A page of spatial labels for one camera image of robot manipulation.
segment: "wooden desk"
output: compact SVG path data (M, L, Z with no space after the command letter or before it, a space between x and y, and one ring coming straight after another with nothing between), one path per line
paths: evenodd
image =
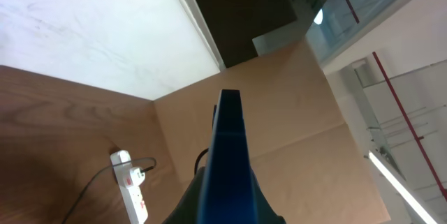
M0 66L0 223L60 223L120 149L159 162L142 193L146 223L161 223L182 189L152 101ZM112 170L95 180L68 220L128 222Z

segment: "power plug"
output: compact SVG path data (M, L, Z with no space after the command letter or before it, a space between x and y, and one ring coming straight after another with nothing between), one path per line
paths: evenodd
M118 151L110 155L113 165L131 160L128 151ZM131 224L144 223L149 216L139 185L145 180L141 167L132 167L131 163L114 167L119 189Z

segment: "white wall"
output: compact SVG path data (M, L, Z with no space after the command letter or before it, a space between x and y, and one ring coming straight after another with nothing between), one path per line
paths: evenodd
M392 77L447 59L447 0L411 0L331 62L325 74L376 51Z
M0 64L151 100L219 72L179 0L0 0Z

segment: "fluorescent light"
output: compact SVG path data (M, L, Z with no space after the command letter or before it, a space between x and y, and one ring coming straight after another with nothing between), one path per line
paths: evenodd
M323 9L320 9L318 14L316 14L314 22L318 25L320 25L323 22Z
M371 151L369 151L369 159L427 224L441 224L441 222L436 222L434 220L434 218L427 212L427 210L424 209L419 201L417 201L417 199L405 188L404 184L395 175L393 175L392 172Z

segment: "white ceiling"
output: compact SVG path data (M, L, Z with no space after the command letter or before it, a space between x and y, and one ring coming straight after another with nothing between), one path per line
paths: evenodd
M0 0L0 64L150 100L219 72L178 0Z

